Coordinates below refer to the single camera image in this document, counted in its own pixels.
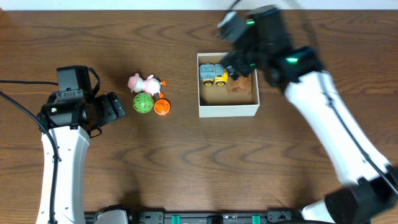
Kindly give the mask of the brown plush bear toy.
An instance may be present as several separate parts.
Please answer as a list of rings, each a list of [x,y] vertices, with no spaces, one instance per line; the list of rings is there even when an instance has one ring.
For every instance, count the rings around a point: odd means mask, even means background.
[[[252,77],[251,75],[244,77],[240,76],[237,80],[232,78],[228,81],[228,93],[243,93],[245,95],[250,95],[252,92]]]

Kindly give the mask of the yellow grey toy truck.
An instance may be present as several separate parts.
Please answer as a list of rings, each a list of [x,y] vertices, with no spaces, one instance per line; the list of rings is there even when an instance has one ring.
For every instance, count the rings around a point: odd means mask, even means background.
[[[228,73],[221,64],[206,63],[199,66],[199,78],[205,86],[224,86]]]

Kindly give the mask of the green number ball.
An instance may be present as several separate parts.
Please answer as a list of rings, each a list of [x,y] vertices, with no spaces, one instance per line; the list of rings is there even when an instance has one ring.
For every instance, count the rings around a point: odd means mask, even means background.
[[[154,99],[149,93],[138,93],[133,99],[133,107],[138,113],[148,113],[154,107]]]

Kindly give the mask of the white cardboard box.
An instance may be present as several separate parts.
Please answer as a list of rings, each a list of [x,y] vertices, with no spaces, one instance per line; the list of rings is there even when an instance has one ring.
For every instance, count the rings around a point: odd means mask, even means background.
[[[200,53],[197,55],[198,70],[198,108],[201,118],[223,118],[254,116],[259,108],[259,90],[257,72],[254,70],[252,77],[252,92],[250,95],[243,93],[228,93],[228,83],[224,86],[205,86],[199,78],[199,66],[206,63],[220,64],[225,53]]]

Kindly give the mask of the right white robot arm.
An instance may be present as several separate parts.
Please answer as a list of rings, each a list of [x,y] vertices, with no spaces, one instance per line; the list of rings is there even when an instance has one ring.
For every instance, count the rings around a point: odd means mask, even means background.
[[[343,187],[304,207],[304,220],[368,223],[396,205],[397,169],[360,128],[314,49],[273,53],[234,50],[220,63],[233,77],[270,69],[267,82],[298,109],[326,150]]]

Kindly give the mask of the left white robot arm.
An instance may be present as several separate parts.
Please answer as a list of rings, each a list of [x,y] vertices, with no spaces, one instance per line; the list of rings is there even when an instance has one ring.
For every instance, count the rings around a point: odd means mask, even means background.
[[[52,95],[43,105],[44,174],[37,223],[127,223],[126,212],[85,213],[85,158],[91,132],[125,115],[115,92],[82,90]]]

